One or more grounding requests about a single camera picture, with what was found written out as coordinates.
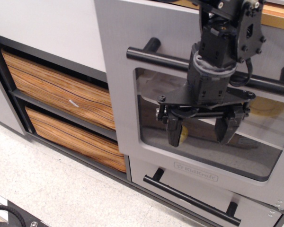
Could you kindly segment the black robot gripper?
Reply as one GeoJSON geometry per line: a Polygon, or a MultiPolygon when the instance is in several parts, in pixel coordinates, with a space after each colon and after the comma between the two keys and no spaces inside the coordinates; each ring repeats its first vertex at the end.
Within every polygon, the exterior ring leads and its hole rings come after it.
{"type": "Polygon", "coordinates": [[[236,85],[228,86],[236,68],[236,63],[219,68],[203,59],[192,59],[184,86],[158,96],[156,117],[167,124],[170,145],[179,146],[182,122],[187,118],[214,118],[217,141],[222,145],[230,142],[256,97],[236,85]]]}

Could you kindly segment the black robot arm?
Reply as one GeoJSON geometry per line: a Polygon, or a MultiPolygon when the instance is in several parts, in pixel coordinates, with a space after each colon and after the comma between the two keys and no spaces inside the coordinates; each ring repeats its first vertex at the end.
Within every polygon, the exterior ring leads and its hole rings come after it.
{"type": "Polygon", "coordinates": [[[183,87],[158,97],[157,119],[177,147],[187,118],[214,118],[221,144],[232,139],[249,115],[256,96],[241,89],[249,83],[252,56],[266,41],[261,30],[261,0],[195,0],[201,40],[192,46],[183,87]]]}

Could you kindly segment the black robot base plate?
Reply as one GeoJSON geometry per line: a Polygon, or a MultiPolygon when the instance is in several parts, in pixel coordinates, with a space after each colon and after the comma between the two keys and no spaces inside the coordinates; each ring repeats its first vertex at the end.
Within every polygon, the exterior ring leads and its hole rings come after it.
{"type": "MultiPolygon", "coordinates": [[[[20,208],[18,205],[14,204],[11,201],[8,201],[7,205],[13,209],[15,209],[24,219],[26,227],[49,227],[45,222],[40,220],[39,218],[35,217],[31,213],[27,212],[26,210],[20,208]]],[[[8,212],[8,227],[21,227],[21,223],[19,219],[8,212]]]]}

